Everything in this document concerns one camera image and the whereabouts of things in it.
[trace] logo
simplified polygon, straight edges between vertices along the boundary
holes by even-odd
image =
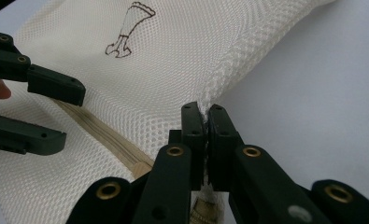
[[[126,12],[117,42],[107,46],[106,55],[113,55],[116,58],[131,55],[132,51],[127,44],[129,37],[138,25],[153,16],[155,16],[155,11],[150,7],[139,2],[133,2]]]

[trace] white surface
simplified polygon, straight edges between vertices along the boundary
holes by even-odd
[[[13,34],[40,6],[17,0],[0,32]],[[268,150],[297,183],[333,178],[369,197],[369,0],[312,13],[222,105],[245,142]]]

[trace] white table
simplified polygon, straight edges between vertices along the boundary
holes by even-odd
[[[17,0],[0,12],[0,32],[13,35],[45,2]],[[312,12],[221,105],[298,184],[332,178],[369,198],[369,0]]]

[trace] white mesh laundry bag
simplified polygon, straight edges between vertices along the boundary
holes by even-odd
[[[332,0],[51,0],[15,35],[32,63],[76,77],[84,108],[152,160],[180,128],[180,108],[205,114],[314,7]],[[50,99],[8,82],[0,115],[67,133],[55,155],[0,151],[7,223],[65,223],[87,187],[131,170]]]

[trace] black line drawing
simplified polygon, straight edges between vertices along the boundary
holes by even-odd
[[[153,16],[155,16],[155,11],[150,7],[140,2],[133,2],[126,12],[126,17],[117,42],[107,46],[106,55],[115,55],[116,58],[129,56],[132,53],[127,46],[129,36],[137,25]]]

